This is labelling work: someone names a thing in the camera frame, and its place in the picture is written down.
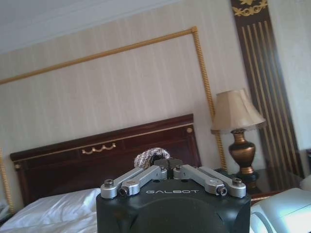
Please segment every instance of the white pillow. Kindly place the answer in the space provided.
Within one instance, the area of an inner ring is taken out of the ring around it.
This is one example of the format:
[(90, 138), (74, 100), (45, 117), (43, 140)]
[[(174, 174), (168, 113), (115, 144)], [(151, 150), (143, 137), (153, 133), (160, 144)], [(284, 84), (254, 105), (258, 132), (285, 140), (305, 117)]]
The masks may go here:
[(99, 188), (40, 198), (9, 219), (1, 230), (70, 221), (96, 212)]

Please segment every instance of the wooden headboard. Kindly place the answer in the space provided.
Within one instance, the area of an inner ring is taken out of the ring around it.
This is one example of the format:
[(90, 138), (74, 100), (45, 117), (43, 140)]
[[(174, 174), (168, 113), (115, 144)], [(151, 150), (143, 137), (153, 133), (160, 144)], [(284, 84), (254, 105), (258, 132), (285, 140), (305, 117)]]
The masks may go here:
[(134, 167), (134, 158), (161, 147), (200, 166), (193, 114), (12, 153), (25, 205), (41, 197), (100, 187)]

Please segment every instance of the beige lampshade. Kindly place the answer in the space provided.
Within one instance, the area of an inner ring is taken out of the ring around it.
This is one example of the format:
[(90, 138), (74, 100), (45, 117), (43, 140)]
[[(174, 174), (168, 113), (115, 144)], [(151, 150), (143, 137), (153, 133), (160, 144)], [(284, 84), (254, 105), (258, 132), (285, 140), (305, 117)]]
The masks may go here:
[(244, 89), (217, 94), (212, 133), (229, 133), (235, 129), (251, 130), (261, 127), (265, 119), (247, 97)]

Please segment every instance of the bed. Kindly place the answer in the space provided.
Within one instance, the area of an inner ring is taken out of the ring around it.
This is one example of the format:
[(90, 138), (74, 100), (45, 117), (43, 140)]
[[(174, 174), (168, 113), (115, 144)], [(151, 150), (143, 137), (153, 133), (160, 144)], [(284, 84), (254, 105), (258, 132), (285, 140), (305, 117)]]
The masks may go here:
[(0, 233), (96, 232), (101, 184), (132, 169), (134, 158), (154, 147), (200, 166), (193, 115), (12, 153), (26, 207)]

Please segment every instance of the nightstand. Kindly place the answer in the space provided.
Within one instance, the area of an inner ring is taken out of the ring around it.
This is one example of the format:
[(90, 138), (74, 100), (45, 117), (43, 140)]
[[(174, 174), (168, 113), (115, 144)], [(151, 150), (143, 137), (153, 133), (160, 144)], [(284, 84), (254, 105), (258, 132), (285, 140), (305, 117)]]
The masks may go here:
[[(232, 178), (222, 169), (216, 171)], [(256, 170), (259, 177), (256, 181), (245, 183), (246, 191), (252, 198), (252, 204), (291, 188), (299, 188), (302, 178), (278, 167)]]

